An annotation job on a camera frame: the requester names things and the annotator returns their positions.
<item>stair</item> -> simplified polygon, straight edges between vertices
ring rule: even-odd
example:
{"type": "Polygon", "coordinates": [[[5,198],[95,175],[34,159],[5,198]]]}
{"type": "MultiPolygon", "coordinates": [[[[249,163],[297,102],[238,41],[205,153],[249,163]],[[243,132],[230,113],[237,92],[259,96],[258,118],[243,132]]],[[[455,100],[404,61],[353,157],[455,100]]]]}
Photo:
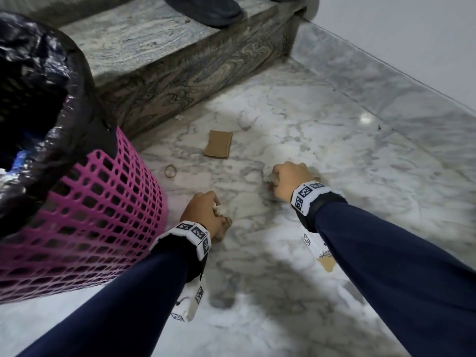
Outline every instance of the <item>stair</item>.
{"type": "Polygon", "coordinates": [[[222,30],[164,0],[0,0],[0,8],[69,35],[85,53],[101,99],[134,138],[288,52],[292,17],[306,0],[236,1],[246,18],[222,30]]]}

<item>fist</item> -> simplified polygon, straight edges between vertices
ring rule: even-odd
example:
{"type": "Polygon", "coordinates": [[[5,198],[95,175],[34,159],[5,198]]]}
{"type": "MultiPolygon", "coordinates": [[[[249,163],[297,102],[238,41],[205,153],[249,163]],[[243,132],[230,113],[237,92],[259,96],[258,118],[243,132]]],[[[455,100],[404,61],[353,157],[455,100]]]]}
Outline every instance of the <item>fist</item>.
{"type": "Polygon", "coordinates": [[[215,216],[213,212],[214,203],[220,205],[215,192],[196,193],[185,208],[180,221],[188,220],[200,223],[208,230],[210,237],[213,238],[218,232],[222,231],[223,224],[226,222],[225,217],[215,216]]]}
{"type": "Polygon", "coordinates": [[[288,203],[291,203],[293,192],[298,186],[315,180],[304,163],[294,164],[287,161],[277,164],[273,168],[273,174],[276,176],[273,188],[275,197],[288,203]]]}

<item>plastic basket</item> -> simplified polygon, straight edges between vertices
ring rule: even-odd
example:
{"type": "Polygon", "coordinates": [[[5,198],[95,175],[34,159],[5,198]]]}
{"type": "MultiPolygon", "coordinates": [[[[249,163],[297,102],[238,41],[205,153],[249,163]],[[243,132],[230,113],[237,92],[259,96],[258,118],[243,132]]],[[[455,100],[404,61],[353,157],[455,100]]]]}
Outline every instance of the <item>plastic basket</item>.
{"type": "Polygon", "coordinates": [[[165,230],[166,198],[117,128],[118,152],[88,154],[43,207],[0,245],[0,303],[103,284],[149,253],[165,230]]]}

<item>pink laundry basket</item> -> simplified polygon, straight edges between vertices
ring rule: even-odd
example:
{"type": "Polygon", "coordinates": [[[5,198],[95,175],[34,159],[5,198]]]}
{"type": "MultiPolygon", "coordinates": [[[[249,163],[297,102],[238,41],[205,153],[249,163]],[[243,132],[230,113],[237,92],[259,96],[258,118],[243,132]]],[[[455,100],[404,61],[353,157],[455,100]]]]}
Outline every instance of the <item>pink laundry basket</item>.
{"type": "Polygon", "coordinates": [[[118,153],[76,164],[43,207],[0,245],[0,303],[106,283],[149,254],[167,202],[122,131],[118,153]]]}
{"type": "Polygon", "coordinates": [[[0,168],[0,303],[108,282],[165,230],[165,195],[99,100],[84,54],[3,11],[0,168]]]}

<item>trash bag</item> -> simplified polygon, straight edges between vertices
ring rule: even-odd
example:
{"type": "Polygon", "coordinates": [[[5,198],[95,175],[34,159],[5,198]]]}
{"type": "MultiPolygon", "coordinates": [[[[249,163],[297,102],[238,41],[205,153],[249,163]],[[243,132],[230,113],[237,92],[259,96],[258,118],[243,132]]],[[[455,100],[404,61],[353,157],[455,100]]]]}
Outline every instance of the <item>trash bag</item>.
{"type": "Polygon", "coordinates": [[[84,54],[64,33],[0,11],[0,243],[94,150],[117,153],[84,54]]]}

